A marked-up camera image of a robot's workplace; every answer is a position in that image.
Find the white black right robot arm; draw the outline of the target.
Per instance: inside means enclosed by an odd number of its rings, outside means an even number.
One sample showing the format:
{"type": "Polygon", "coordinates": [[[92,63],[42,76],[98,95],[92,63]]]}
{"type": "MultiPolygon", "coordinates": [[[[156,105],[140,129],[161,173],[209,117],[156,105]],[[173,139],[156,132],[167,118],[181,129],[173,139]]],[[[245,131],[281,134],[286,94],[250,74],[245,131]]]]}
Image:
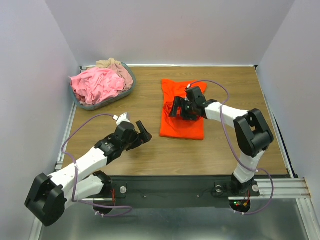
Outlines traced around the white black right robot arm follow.
{"type": "Polygon", "coordinates": [[[242,195],[251,190],[258,163],[274,141],[263,113],[257,108],[241,110],[214,99],[207,100],[198,86],[188,85],[185,93],[186,97],[174,97],[169,116],[180,117],[185,121],[203,118],[220,122],[237,160],[237,167],[231,175],[231,192],[242,195]]]}

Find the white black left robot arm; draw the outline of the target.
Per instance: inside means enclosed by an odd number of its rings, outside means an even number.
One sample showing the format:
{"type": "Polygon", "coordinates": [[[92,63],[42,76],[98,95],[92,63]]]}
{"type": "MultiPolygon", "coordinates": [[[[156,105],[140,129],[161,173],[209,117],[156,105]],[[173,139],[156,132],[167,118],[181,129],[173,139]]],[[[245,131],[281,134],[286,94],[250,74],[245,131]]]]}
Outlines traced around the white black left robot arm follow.
{"type": "Polygon", "coordinates": [[[24,205],[44,226],[53,225],[72,204],[93,195],[108,196],[110,179],[100,169],[124,151],[138,148],[151,139],[141,121],[117,124],[114,133],[99,140],[75,162],[49,175],[36,176],[24,205]]]}

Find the orange t shirt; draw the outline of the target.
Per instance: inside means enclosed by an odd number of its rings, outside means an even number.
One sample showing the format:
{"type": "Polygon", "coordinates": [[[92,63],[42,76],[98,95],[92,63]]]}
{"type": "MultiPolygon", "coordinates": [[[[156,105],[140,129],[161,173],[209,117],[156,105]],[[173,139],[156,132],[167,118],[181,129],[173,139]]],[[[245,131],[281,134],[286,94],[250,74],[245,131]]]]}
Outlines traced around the orange t shirt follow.
{"type": "Polygon", "coordinates": [[[161,113],[161,125],[159,135],[168,138],[180,138],[190,140],[203,140],[205,138],[204,119],[196,121],[184,120],[181,117],[170,117],[174,98],[185,97],[186,87],[193,81],[175,82],[171,79],[163,79],[161,88],[163,92],[163,107],[161,113]]]}

